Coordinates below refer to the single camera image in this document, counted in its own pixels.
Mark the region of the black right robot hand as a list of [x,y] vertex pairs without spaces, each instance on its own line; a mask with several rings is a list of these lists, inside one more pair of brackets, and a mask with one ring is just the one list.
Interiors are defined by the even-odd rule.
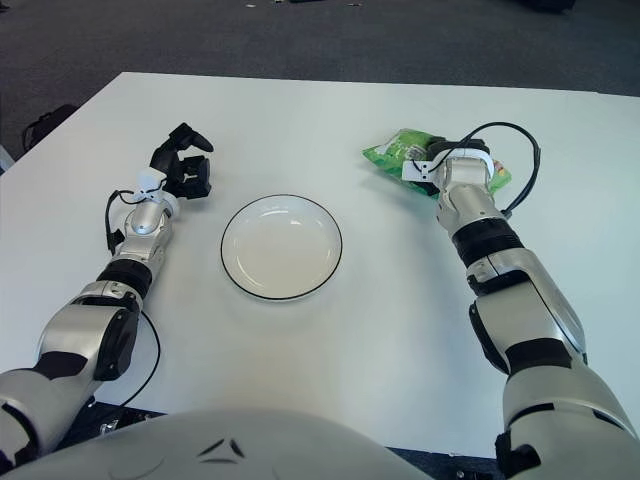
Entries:
[[490,156],[489,147],[481,139],[460,142],[447,141],[443,137],[432,137],[426,146],[425,153],[417,160],[411,160],[408,173],[415,172],[416,177],[410,183],[420,193],[435,197],[439,188],[435,183],[436,170],[447,158],[470,157],[483,160],[488,166],[489,177],[494,174],[495,167]]

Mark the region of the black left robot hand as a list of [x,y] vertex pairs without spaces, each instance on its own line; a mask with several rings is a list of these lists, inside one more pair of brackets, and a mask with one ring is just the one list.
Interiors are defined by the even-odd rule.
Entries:
[[178,153],[191,147],[206,153],[213,145],[188,124],[181,123],[153,153],[150,167],[166,175],[162,190],[176,198],[205,198],[211,192],[210,159],[204,155],[180,158]]

